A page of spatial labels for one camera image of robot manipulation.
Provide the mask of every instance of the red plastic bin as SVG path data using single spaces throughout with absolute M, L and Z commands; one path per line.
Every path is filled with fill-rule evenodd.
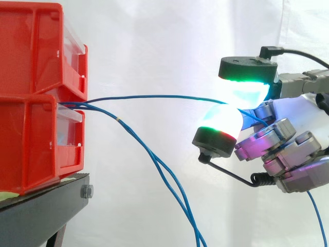
M 87 53 L 60 4 L 0 2 L 0 94 L 85 101 Z
M 0 95 L 0 116 L 0 191 L 24 195 L 83 169 L 83 112 L 51 95 Z

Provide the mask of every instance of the gray metal link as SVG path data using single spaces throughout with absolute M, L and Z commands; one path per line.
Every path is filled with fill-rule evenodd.
M 240 161 L 253 160 L 284 144 L 295 133 L 296 130 L 287 118 L 278 120 L 238 143 L 235 154 Z

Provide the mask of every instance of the white fabric background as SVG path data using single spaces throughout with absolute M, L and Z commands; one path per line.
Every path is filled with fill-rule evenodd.
M 300 48 L 329 59 L 327 1 L 59 2 L 89 47 L 89 99 L 216 98 L 221 57 L 255 56 L 263 45 Z M 278 62 L 281 73 L 319 68 L 293 55 Z M 323 246 L 307 194 L 249 188 L 197 161 L 191 141 L 210 103 L 139 99 L 97 105 L 126 121 L 176 173 L 209 247 Z M 143 148 L 109 117 L 86 116 L 84 172 L 90 172 L 95 194 L 68 223 L 63 247 L 195 246 L 192 227 Z M 234 155 L 215 162 L 246 178 L 263 171 L 260 160 L 239 162 Z M 328 190 L 312 191 L 326 229 Z

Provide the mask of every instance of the blue wire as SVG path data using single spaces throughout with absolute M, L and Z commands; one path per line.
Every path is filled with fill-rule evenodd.
M 307 194 L 308 196 L 310 197 L 312 203 L 313 203 L 313 206 L 314 206 L 314 209 L 315 209 L 315 212 L 317 213 L 317 217 L 318 217 L 318 220 L 319 220 L 319 224 L 320 224 L 320 228 L 321 228 L 321 233 L 322 233 L 322 237 L 323 237 L 323 242 L 324 242 L 324 247 L 327 247 L 327 239 L 325 237 L 325 232 L 324 232 L 324 228 L 323 228 L 323 225 L 322 225 L 322 220 L 321 220 L 321 217 L 320 217 L 320 213 L 318 211 L 318 207 L 317 207 L 317 204 L 315 203 L 311 193 L 309 191 L 307 191 Z
M 183 96 L 183 95 L 135 95 L 135 96 L 121 96 L 121 97 L 106 97 L 106 98 L 99 98 L 99 99 L 93 99 L 93 100 L 89 100 L 86 101 L 85 103 L 80 103 L 80 102 L 63 102 L 61 104 L 68 104 L 68 105 L 83 105 L 85 106 L 85 108 L 83 107 L 71 107 L 72 109 L 77 109 L 77 110 L 93 110 L 93 111 L 99 111 L 99 112 L 103 112 L 106 115 L 110 116 L 113 119 L 117 119 L 117 117 L 113 114 L 111 114 L 110 112 L 107 112 L 101 108 L 95 107 L 93 105 L 90 105 L 88 103 L 91 102 L 97 102 L 97 101 L 102 101 L 102 100 L 117 100 L 117 99 L 136 99 L 136 98 L 182 98 L 182 99 L 192 99 L 192 100 L 202 100 L 202 101 L 209 101 L 209 102 L 214 102 L 214 103 L 219 103 L 219 104 L 225 104 L 222 101 L 219 100 L 215 100 L 215 99 L 208 99 L 208 98 L 199 98 L 199 97 L 192 97 L 192 96 Z M 268 124 L 264 121 L 262 121 L 261 119 L 243 111 L 238 109 L 241 113 L 255 119 L 256 121 L 262 123 L 264 126 L 268 126 Z M 151 157 L 152 161 L 154 162 L 157 170 L 160 173 L 160 176 L 162 177 L 164 183 L 166 184 L 167 188 L 170 190 L 170 192 L 173 194 L 173 196 L 175 197 L 175 199 L 178 201 L 178 203 L 180 204 L 181 208 L 183 209 L 185 215 L 187 216 L 188 220 L 190 221 L 191 225 L 193 226 L 194 232 L 195 232 L 195 239 L 196 239 L 196 245 L 197 247 L 200 246 L 200 242 L 199 242 L 199 238 L 201 239 L 201 242 L 203 244 L 204 247 L 207 246 L 207 244 L 205 243 L 205 240 L 203 238 L 203 236 L 201 235 L 201 233 L 199 232 L 199 230 L 197 229 L 195 220 L 193 218 L 193 214 L 187 199 L 187 196 L 184 192 L 184 189 L 182 188 L 178 178 L 175 176 L 175 174 L 173 173 L 173 171 L 158 157 L 156 156 L 147 146 L 146 144 L 138 137 L 138 135 L 128 126 L 126 125 L 121 119 L 118 120 L 118 122 L 129 132 L 129 134 L 134 137 L 148 152 L 149 156 Z M 179 198 L 179 196 L 177 195 L 177 193 L 174 191 L 174 189 L 170 186 L 168 180 L 166 179 L 164 173 L 162 172 L 158 162 L 161 164 L 161 166 L 171 175 L 171 177 L 174 179 L 174 181 L 176 182 L 182 196 L 184 199 L 184 202 L 186 204 L 186 208 L 183 204 L 183 202 L 181 201 L 181 199 Z M 309 195 L 315 212 L 317 214 L 318 220 L 319 220 L 319 224 L 320 224 L 320 228 L 321 228 L 321 233 L 322 233 L 322 237 L 323 237 L 323 242 L 324 242 L 324 247 L 327 247 L 327 240 L 326 240 L 326 236 L 325 236 L 325 232 L 324 232 L 324 228 L 323 228 L 323 224 L 322 224 L 322 220 L 318 211 L 318 208 L 316 206 L 316 203 L 311 195 L 311 193 L 309 191 L 307 191 L 307 194 Z
M 82 108 L 82 107 L 71 107 L 72 109 L 79 109 L 79 110 L 94 110 L 94 111 L 99 111 L 99 112 L 102 112 L 108 116 L 110 116 L 111 118 L 113 119 L 117 119 L 117 117 L 115 115 L 113 115 L 112 113 L 110 112 L 107 112 L 101 108 L 98 108 L 98 107 L 95 107 L 93 105 L 89 105 L 87 103 L 80 103 L 80 102 L 66 102 L 65 104 L 68 104 L 68 105 L 83 105 L 87 108 Z M 163 179 L 164 183 L 166 184 L 167 188 L 170 190 L 170 192 L 173 194 L 173 196 L 176 198 L 176 200 L 178 201 L 178 203 L 180 204 L 180 206 L 182 207 L 184 213 L 186 214 L 188 220 L 190 221 L 190 223 L 192 224 L 193 226 L 193 229 L 194 229 L 194 232 L 195 232 L 195 239 L 196 239 L 196 245 L 197 247 L 200 246 L 200 242 L 199 242 L 199 239 L 201 239 L 201 242 L 203 244 L 204 247 L 207 247 L 207 244 L 204 240 L 204 238 L 202 237 L 201 233 L 199 232 L 197 226 L 196 226 L 196 223 L 195 223 L 195 220 L 194 220 L 194 217 L 193 217 L 193 214 L 192 214 L 192 211 L 191 211 L 191 208 L 190 208 L 190 205 L 189 205 L 189 202 L 188 202 L 188 199 L 187 199 L 187 196 L 184 192 L 184 189 L 182 188 L 178 178 L 175 176 L 175 174 L 173 173 L 173 171 L 159 158 L 157 157 L 147 146 L 146 144 L 138 137 L 138 135 L 128 126 L 126 125 L 121 119 L 118 120 L 118 122 L 129 132 L 129 134 L 131 136 L 133 136 L 144 148 L 145 150 L 148 152 L 149 156 L 151 157 L 152 161 L 154 162 L 158 172 L 160 173 L 160 176 L 161 178 Z M 179 190 L 181 191 L 182 193 L 182 197 L 185 201 L 185 204 L 186 204 L 186 208 L 184 207 L 182 201 L 180 200 L 180 198 L 178 197 L 177 193 L 174 191 L 174 189 L 170 186 L 168 180 L 166 179 L 164 173 L 162 172 L 158 162 L 165 168 L 165 170 L 167 170 L 169 172 L 169 174 L 173 177 L 174 181 L 176 182 Z
M 99 99 L 92 99 L 88 100 L 85 103 L 92 103 L 97 101 L 103 101 L 103 100 L 118 100 L 118 99 L 141 99 L 141 98 L 176 98 L 176 99 L 192 99 L 192 100 L 201 100 L 201 101 L 208 101 L 213 102 L 217 104 L 226 104 L 223 101 L 216 100 L 216 99 L 209 99 L 209 98 L 200 98 L 200 97 L 194 97 L 194 96 L 185 96 L 185 95 L 131 95 L 131 96 L 118 96 L 118 97 L 105 97 L 105 98 L 99 98 Z M 253 118 L 254 120 L 262 123 L 264 126 L 268 126 L 268 124 L 265 121 L 262 121 L 261 119 L 249 114 L 246 111 L 243 111 L 241 109 L 238 109 L 241 113 L 247 115 L 248 117 Z

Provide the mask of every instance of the metal bolt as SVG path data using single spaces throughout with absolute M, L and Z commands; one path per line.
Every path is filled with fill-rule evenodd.
M 81 197 L 85 199 L 92 198 L 94 195 L 94 187 L 91 184 L 83 185 L 81 188 Z

